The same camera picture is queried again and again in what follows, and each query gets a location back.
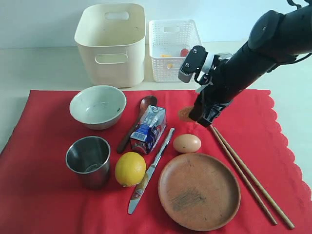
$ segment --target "egg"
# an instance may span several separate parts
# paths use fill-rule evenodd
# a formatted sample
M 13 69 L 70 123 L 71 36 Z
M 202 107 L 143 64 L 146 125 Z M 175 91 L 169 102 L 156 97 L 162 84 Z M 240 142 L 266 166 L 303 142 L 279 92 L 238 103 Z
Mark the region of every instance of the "egg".
M 192 134 L 182 134 L 174 140 L 174 149 L 179 153 L 196 152 L 200 147 L 200 139 Z

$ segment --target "red tablecloth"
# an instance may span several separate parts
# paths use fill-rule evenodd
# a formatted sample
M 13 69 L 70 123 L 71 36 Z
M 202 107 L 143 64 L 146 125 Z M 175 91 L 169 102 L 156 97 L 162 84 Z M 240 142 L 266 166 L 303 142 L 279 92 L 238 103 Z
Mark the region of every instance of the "red tablecloth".
M 6 148 L 0 155 L 0 233 L 1 234 L 103 234 L 103 233 L 193 233 L 163 210 L 157 183 L 166 163 L 178 155 L 168 146 L 134 214 L 128 215 L 133 188 L 122 188 L 115 180 L 119 156 L 116 147 L 138 114 L 138 103 L 155 95 L 166 108 L 167 128 L 160 144 L 145 156 L 153 161 L 171 127 L 174 137 L 191 133 L 200 137 L 206 153 L 222 160 L 238 178 L 241 204 L 234 219 L 210 233 L 222 234 L 309 234 L 312 233 L 311 191 L 302 181 L 288 141 L 281 134 L 272 110 L 269 91 L 245 90 L 215 121 L 215 126 L 245 161 L 250 170 L 294 223 L 288 230 L 272 207 L 278 222 L 272 226 L 210 131 L 196 123 L 178 119 L 180 109 L 193 104 L 194 91 L 125 91 L 127 107 L 115 126 L 104 131 L 88 130 L 72 119 L 69 103 L 74 91 L 32 91 Z M 81 187 L 65 164 L 68 147 L 89 135 L 105 138 L 111 145 L 111 178 L 100 191 Z

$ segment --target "spoon handle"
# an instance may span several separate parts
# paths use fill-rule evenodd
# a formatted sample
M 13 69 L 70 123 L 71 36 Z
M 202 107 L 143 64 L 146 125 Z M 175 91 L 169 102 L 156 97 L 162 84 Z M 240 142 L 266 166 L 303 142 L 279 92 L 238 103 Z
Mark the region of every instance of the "spoon handle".
M 139 115 L 137 117 L 137 119 L 134 122 L 134 124 L 131 126 L 131 128 L 128 130 L 128 132 L 123 136 L 122 140 L 120 141 L 119 145 L 117 146 L 117 153 L 118 154 L 121 154 L 125 150 L 128 142 L 129 142 L 129 138 L 130 138 L 132 132 L 134 131 L 134 129 L 136 128 L 136 126 L 137 126 L 138 122 L 140 121 L 141 117 L 142 117 L 142 115 Z

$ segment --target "yellow lemon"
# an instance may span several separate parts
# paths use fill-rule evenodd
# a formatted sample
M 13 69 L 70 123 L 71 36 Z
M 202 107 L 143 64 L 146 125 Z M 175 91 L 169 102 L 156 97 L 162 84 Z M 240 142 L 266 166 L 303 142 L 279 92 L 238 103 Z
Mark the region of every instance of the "yellow lemon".
M 120 157 L 115 167 L 115 178 L 123 187 L 139 184 L 144 177 L 146 163 L 138 153 L 127 152 Z

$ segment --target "white wall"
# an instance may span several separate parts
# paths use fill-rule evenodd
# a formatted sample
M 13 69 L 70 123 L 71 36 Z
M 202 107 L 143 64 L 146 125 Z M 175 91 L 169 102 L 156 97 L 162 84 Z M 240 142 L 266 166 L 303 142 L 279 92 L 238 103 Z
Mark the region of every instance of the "white wall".
M 75 45 L 82 11 L 93 4 L 119 0 L 1 0 L 0 48 Z M 295 10 L 286 0 L 124 0 L 145 8 L 147 22 L 194 19 L 203 42 L 246 39 L 268 10 Z

